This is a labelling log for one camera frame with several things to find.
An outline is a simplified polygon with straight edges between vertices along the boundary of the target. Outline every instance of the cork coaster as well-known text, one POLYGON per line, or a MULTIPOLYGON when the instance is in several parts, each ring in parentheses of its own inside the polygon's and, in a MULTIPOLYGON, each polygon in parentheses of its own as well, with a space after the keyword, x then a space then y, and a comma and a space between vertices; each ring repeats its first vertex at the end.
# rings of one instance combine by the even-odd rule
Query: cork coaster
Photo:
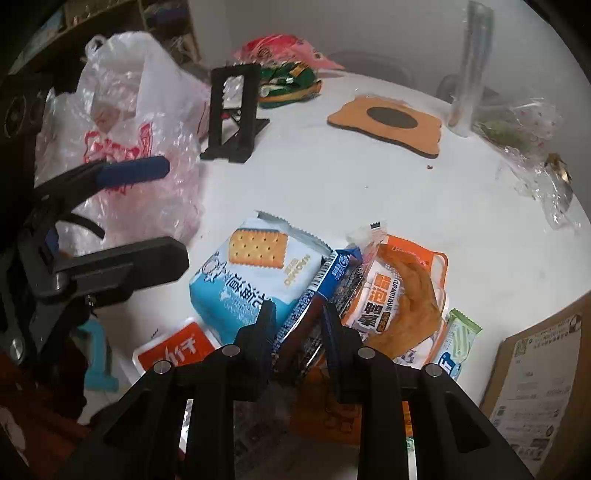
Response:
POLYGON ((427 158, 439 155, 441 120, 402 102, 357 97, 329 115, 329 125, 394 143, 427 158))

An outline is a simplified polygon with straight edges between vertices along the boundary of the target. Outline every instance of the qr code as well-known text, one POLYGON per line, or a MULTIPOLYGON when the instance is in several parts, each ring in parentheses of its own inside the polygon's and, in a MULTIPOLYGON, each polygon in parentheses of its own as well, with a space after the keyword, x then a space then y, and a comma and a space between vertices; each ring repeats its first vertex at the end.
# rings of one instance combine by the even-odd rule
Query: qr code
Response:
POLYGON ((519 342, 517 342, 517 345, 515 345, 515 355, 514 356, 520 356, 520 355, 525 355, 525 351, 527 350, 527 339, 523 339, 520 340, 519 342))

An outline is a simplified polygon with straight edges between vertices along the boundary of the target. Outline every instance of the white tablecloth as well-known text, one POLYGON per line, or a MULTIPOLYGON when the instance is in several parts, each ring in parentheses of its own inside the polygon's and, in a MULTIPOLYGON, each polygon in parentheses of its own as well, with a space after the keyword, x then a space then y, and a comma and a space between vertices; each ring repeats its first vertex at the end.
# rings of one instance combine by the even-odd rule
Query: white tablecloth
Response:
POLYGON ((360 75, 324 76, 318 98, 259 110, 271 123, 246 164, 201 163, 202 221, 189 246, 191 266, 174 284, 98 312, 113 350, 137 378, 134 348, 195 315, 190 279, 254 210, 286 218, 334 247, 358 226, 385 220, 389 233, 449 257, 450 306, 483 329, 459 378, 479 403, 500 342, 591 290, 589 221, 573 199, 569 215, 581 228, 553 231, 540 204, 515 191, 512 173, 499 172, 502 157, 476 136, 460 138, 443 126, 440 155, 429 160, 328 126, 327 116, 361 93, 402 99, 443 121, 450 105, 360 75))

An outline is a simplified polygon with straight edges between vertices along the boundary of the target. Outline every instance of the blue handle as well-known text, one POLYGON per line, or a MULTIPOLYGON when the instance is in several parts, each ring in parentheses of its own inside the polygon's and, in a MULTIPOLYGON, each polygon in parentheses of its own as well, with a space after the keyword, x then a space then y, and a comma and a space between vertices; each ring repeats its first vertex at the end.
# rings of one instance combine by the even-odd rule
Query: blue handle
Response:
POLYGON ((96 184, 101 189, 110 189, 163 179, 168 172, 170 163, 161 155, 107 163, 96 176, 96 184))
POLYGON ((84 388, 116 392, 119 390, 119 380, 106 371, 107 367, 107 341, 105 332, 99 322, 89 319, 79 330, 90 335, 90 365, 84 377, 84 388))

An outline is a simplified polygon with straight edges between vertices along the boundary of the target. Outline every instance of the clear plastic bag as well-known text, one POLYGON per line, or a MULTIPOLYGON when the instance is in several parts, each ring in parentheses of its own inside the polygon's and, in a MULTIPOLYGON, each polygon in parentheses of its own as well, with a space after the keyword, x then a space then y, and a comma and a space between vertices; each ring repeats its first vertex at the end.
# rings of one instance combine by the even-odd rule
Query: clear plastic bag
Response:
POLYGON ((234 53, 244 63, 281 65, 288 61, 303 61, 313 69, 338 69, 344 67, 328 59, 310 42, 294 35, 268 35, 244 44, 234 53))
POLYGON ((58 223, 60 248, 83 255, 163 235, 188 243, 199 222, 199 138, 207 132, 209 87, 180 70, 147 33, 95 37, 86 55, 76 93, 48 98, 35 183, 101 158, 164 155, 170 173, 87 199, 75 211, 98 223, 104 240, 58 223))
POLYGON ((515 189, 541 202, 553 229, 578 227, 566 215, 573 197, 566 163, 547 148, 561 124, 556 107, 542 98, 481 106, 473 124, 477 134, 504 153, 519 179, 515 189))

